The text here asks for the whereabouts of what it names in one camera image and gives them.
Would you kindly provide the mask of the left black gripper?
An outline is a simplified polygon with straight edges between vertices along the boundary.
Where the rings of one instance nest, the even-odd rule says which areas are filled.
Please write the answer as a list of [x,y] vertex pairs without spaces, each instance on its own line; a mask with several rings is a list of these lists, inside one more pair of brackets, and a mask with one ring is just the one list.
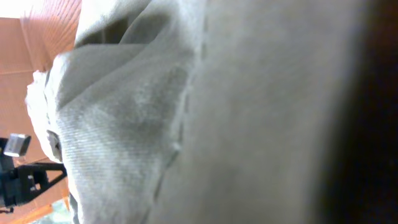
[[[1,214],[30,203],[67,176],[63,164],[32,163],[14,167],[13,158],[5,155],[6,138],[1,138]],[[61,172],[49,180],[47,172]]]

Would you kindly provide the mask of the khaki green shorts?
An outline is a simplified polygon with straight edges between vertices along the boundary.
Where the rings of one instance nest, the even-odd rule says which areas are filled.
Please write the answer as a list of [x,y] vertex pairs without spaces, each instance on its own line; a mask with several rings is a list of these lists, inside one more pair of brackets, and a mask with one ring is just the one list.
[[83,1],[46,87],[73,223],[326,223],[369,1]]

